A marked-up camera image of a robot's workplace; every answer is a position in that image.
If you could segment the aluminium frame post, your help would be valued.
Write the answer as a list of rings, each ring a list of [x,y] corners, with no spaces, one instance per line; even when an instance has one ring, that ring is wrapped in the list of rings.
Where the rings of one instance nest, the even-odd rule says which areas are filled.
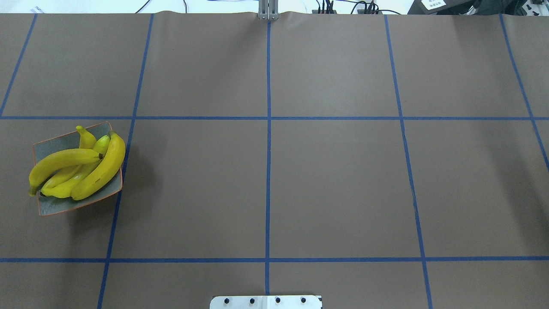
[[[258,18],[259,20],[273,21],[277,20],[279,14],[279,1],[278,0],[259,0],[258,5]]]

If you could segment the grey square plate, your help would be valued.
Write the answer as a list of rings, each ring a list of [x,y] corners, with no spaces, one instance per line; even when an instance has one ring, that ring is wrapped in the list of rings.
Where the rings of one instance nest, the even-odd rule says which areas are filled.
[[[63,149],[76,148],[79,146],[80,135],[77,131],[71,131],[55,138],[47,139],[33,144],[34,165],[40,160]],[[54,196],[42,196],[37,193],[38,210],[40,216],[49,216],[59,213],[80,209],[81,207],[92,205],[102,201],[110,196],[116,195],[122,190],[122,169],[120,168],[116,175],[104,187],[79,201],[72,198],[56,198]]]

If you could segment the yellow banana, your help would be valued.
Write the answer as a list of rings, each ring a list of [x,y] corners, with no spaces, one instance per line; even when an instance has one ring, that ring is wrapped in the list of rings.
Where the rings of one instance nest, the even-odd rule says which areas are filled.
[[[121,168],[126,154],[125,141],[113,130],[109,131],[109,137],[111,140],[100,164],[71,190],[73,200],[90,197],[110,182]]]
[[[62,168],[43,185],[40,194],[57,198],[69,198],[73,188],[90,175],[99,164],[100,162],[98,161],[82,166]]]
[[[92,164],[102,160],[104,155],[93,149],[70,148],[52,153],[40,160],[29,174],[29,196],[35,196],[39,186],[61,168]]]
[[[76,131],[80,135],[80,143],[79,148],[83,149],[92,149],[97,142],[95,136],[88,132],[83,126],[78,125],[75,127]],[[80,169],[80,165],[77,166],[69,166],[61,168],[54,174],[45,184],[42,188],[54,188],[59,184],[62,184],[63,182],[68,181],[71,179],[77,171]]]

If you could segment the black label printer box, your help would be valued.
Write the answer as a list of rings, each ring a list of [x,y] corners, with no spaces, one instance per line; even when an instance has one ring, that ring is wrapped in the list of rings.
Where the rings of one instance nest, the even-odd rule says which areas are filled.
[[[477,0],[414,0],[408,15],[463,15],[471,10]]]

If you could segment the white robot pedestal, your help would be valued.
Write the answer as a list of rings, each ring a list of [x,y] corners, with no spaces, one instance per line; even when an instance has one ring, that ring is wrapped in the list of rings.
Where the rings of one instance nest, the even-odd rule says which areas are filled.
[[[243,295],[219,296],[210,301],[210,309],[323,309],[317,295]]]

